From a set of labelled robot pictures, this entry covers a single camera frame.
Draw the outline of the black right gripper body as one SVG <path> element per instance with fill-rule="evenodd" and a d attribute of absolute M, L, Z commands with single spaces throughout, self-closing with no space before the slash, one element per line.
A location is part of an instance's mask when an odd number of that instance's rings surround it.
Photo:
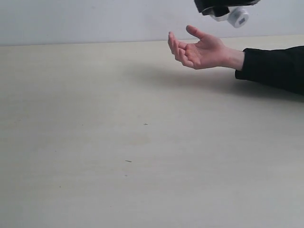
<path fill-rule="evenodd" d="M 221 17 L 230 13 L 229 7 L 252 6 L 260 0 L 195 0 L 194 2 L 202 15 Z"/>

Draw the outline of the forearm in black sleeve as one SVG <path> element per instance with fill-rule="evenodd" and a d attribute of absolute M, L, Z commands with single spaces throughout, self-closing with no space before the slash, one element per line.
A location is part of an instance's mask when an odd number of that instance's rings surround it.
<path fill-rule="evenodd" d="M 243 68 L 235 78 L 304 94 L 304 47 L 262 50 L 244 49 Z"/>

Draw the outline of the person's open bare hand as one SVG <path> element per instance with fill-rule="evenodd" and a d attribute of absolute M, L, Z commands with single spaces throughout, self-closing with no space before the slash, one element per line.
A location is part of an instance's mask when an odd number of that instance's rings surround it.
<path fill-rule="evenodd" d="M 186 31 L 199 39 L 197 43 L 184 43 L 173 32 L 168 33 L 168 45 L 175 60 L 192 69 L 226 67 L 242 70 L 245 53 L 224 45 L 217 37 L 188 25 Z"/>

